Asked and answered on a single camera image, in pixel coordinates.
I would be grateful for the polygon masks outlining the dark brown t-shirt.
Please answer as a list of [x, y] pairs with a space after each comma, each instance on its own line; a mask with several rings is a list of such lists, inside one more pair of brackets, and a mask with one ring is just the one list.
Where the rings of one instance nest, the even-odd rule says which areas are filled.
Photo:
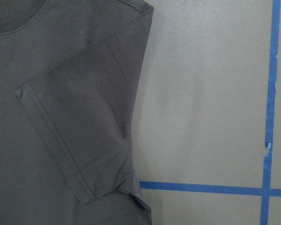
[[132, 116], [154, 8], [0, 0], [0, 225], [149, 225]]

